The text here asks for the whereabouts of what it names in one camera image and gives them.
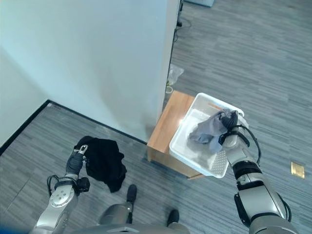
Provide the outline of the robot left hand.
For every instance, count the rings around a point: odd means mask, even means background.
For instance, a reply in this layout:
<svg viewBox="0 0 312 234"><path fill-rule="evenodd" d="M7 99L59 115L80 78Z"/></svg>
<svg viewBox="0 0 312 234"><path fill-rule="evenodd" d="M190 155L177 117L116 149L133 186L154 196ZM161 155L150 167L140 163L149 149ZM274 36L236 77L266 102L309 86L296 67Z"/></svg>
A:
<svg viewBox="0 0 312 234"><path fill-rule="evenodd" d="M73 149L65 167L65 175L79 176L83 166L83 161L86 158L84 155L88 149L88 145L84 144L79 149Z"/></svg>

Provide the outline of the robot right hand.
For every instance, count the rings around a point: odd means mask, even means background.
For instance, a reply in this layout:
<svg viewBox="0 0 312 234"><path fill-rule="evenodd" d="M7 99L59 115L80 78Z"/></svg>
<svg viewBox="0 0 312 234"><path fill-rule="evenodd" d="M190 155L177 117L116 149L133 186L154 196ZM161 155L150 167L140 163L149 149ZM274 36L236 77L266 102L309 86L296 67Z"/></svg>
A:
<svg viewBox="0 0 312 234"><path fill-rule="evenodd" d="M220 133L226 133L230 128L237 125L238 122L238 112L225 109L219 112L220 121Z"/></svg>

